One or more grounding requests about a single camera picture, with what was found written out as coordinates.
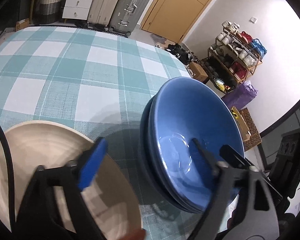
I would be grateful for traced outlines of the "person's left hand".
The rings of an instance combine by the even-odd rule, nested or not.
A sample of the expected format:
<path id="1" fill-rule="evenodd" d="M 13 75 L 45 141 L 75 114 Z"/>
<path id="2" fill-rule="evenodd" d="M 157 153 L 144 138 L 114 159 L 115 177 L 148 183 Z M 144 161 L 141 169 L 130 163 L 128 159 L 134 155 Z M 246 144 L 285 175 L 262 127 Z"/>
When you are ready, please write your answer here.
<path id="1" fill-rule="evenodd" d="M 144 240 L 146 237 L 146 230 L 145 229 L 138 229 L 134 232 L 131 232 L 125 236 L 123 236 L 120 240 Z"/>

